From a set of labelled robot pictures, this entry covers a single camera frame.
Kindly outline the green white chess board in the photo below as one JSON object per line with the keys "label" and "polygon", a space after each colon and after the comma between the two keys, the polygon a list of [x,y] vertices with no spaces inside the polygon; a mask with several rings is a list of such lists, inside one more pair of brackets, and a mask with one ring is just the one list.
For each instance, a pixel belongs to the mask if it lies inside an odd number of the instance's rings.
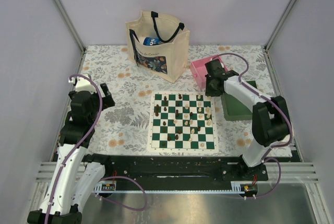
{"label": "green white chess board", "polygon": [[[160,106],[155,116],[156,105]],[[151,96],[147,149],[158,153],[216,154],[219,151],[214,100],[204,92],[158,91]]]}

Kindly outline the blue white bottle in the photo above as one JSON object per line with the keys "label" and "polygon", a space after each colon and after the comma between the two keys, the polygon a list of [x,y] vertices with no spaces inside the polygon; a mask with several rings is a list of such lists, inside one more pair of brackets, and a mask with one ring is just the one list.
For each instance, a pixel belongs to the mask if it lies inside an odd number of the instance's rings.
{"label": "blue white bottle", "polygon": [[159,45],[161,41],[158,38],[154,37],[144,37],[143,39],[143,45],[146,46],[154,46],[154,45]]}

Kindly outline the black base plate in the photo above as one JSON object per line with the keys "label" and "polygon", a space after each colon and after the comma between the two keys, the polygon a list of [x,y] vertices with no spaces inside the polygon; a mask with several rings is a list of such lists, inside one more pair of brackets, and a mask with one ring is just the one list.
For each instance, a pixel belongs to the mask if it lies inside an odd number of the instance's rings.
{"label": "black base plate", "polygon": [[101,161],[105,176],[115,175],[117,191],[230,190],[232,182],[268,181],[265,165],[246,168],[237,157],[86,155],[84,164]]}

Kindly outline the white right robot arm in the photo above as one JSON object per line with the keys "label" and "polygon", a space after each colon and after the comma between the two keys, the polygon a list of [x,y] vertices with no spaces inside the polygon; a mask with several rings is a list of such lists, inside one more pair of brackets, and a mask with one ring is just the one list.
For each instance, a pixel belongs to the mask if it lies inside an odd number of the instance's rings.
{"label": "white right robot arm", "polygon": [[235,71],[226,71],[218,59],[205,64],[207,70],[205,94],[218,97],[229,94],[252,112],[252,135],[254,140],[242,154],[243,164],[237,167],[237,173],[243,180],[249,180],[256,174],[256,166],[261,164],[272,148],[279,147],[278,142],[289,136],[288,145],[293,137],[287,104],[282,96],[270,97],[245,82]]}

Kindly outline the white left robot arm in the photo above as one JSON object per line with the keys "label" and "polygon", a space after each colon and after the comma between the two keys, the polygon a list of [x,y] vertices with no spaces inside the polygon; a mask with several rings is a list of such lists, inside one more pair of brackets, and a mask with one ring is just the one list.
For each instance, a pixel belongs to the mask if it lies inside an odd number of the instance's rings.
{"label": "white left robot arm", "polygon": [[60,132],[56,168],[49,188],[37,210],[29,212],[28,223],[81,223],[82,211],[100,179],[113,175],[107,155],[87,155],[101,112],[115,102],[105,83],[97,86],[89,74],[74,74],[70,110]]}

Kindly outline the pink plastic box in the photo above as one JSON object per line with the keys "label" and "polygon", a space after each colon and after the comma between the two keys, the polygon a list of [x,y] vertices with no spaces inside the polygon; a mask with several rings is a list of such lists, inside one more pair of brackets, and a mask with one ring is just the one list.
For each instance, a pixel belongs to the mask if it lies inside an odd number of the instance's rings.
{"label": "pink plastic box", "polygon": [[196,81],[199,89],[201,91],[205,90],[206,87],[206,75],[207,70],[205,67],[205,64],[214,60],[214,59],[218,59],[222,65],[222,67],[224,68],[225,71],[228,71],[228,69],[226,68],[223,60],[221,59],[221,57],[219,57],[218,55],[213,55],[213,56],[209,56],[209,57],[205,57],[205,58],[201,58],[199,60],[195,60],[192,61],[190,63],[190,71],[193,75],[194,80]]}

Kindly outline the floral table cloth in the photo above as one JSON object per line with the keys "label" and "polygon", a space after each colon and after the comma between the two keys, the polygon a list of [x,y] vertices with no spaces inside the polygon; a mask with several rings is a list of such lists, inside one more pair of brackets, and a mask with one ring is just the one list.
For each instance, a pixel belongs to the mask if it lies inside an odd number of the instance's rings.
{"label": "floral table cloth", "polygon": [[[138,67],[128,58],[125,46],[87,48],[81,73],[89,74],[96,84],[106,83],[115,106],[104,110],[95,127],[88,151],[105,155],[151,156],[147,150],[151,95],[155,91],[198,91],[186,64],[182,76],[174,83]],[[275,96],[267,62],[260,46],[190,46],[189,61],[221,54],[228,69],[255,81],[257,88]]]}

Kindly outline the green plastic box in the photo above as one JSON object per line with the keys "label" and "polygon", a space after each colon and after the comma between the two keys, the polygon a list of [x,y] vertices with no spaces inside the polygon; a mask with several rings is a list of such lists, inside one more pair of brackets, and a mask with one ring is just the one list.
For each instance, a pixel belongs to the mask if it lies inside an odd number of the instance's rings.
{"label": "green plastic box", "polygon": [[224,112],[224,118],[227,121],[247,121],[253,117],[252,108],[260,97],[255,81],[248,81],[247,87],[243,86],[239,78],[231,77],[226,81],[233,94],[224,92],[220,98]]}

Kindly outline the beige canvas tote bag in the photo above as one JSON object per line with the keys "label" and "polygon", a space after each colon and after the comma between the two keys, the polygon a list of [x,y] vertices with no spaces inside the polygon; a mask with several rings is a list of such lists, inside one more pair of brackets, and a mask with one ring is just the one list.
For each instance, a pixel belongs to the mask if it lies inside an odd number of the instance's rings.
{"label": "beige canvas tote bag", "polygon": [[[129,60],[174,83],[185,71],[190,31],[172,15],[142,11],[139,19],[126,23]],[[161,43],[143,45],[144,37]]]}

